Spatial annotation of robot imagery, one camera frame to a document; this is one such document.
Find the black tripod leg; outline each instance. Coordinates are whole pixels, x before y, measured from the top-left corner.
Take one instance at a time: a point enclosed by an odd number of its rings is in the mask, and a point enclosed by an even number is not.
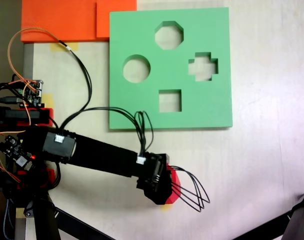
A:
[[[76,217],[56,208],[58,228],[79,240],[115,240]]]
[[[290,221],[291,211],[278,216],[257,228],[235,238],[234,240],[273,240],[281,236]]]
[[[33,215],[37,240],[61,240],[51,202],[36,199],[33,203]]]
[[[304,205],[293,212],[282,240],[304,240]]]

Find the yellow tape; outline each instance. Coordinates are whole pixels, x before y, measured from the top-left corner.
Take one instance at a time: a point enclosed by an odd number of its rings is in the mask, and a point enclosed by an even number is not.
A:
[[[42,102],[45,104],[46,108],[54,110],[54,100],[52,93],[43,93]]]
[[[68,45],[73,52],[79,50],[79,43],[78,42],[69,42],[66,45]],[[58,43],[58,42],[50,43],[50,49],[51,49],[51,52],[68,51],[65,46],[63,46],[61,43]]]
[[[16,217],[17,219],[25,219],[26,216],[24,215],[24,208],[17,208],[16,209]]]
[[[165,205],[161,206],[161,210],[165,212],[165,211],[168,211],[172,207],[173,207],[173,204],[165,204]]]

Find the circuit board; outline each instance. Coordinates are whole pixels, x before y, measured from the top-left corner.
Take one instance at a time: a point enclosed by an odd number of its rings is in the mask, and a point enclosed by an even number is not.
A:
[[[4,153],[8,159],[13,160],[26,171],[34,167],[31,161],[33,158],[32,154],[25,152],[22,149],[21,143],[13,136],[6,137],[5,142],[0,143],[0,151]]]
[[[36,89],[36,91],[31,90],[30,88],[25,89],[24,97],[28,99],[28,101],[32,104],[32,106],[28,106],[28,108],[44,108],[45,105],[42,103],[42,86],[43,81],[39,80],[36,83],[32,82],[30,83],[30,86]],[[19,94],[23,94],[23,88],[17,89]],[[20,108],[24,108],[24,104],[19,104]]]

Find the orange foam sheet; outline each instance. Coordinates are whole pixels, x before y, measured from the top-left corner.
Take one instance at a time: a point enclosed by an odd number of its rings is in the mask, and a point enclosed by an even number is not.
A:
[[[110,12],[136,9],[136,0],[22,0],[21,28],[43,28],[64,42],[108,41]],[[56,42],[35,30],[23,32],[21,40]]]
[[[110,39],[110,12],[136,11],[137,0],[97,0],[96,37]]]

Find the table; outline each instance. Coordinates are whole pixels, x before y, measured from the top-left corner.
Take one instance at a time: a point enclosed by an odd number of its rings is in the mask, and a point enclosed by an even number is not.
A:
[[[211,204],[202,213],[180,200],[162,208],[136,189],[135,178],[72,165],[62,165],[61,183],[50,192],[57,207],[117,240],[233,239],[288,211],[304,193],[304,0],[138,0],[138,10],[206,7],[230,11],[233,127],[157,130],[150,150],[194,173]],[[79,43],[75,53],[92,77],[90,106],[107,106],[109,44]],[[47,43],[34,45],[32,66],[33,79],[53,94],[60,124],[86,101],[82,72]],[[107,112],[83,113],[67,129],[138,151],[135,132],[109,131]],[[29,219],[27,240],[33,227]]]

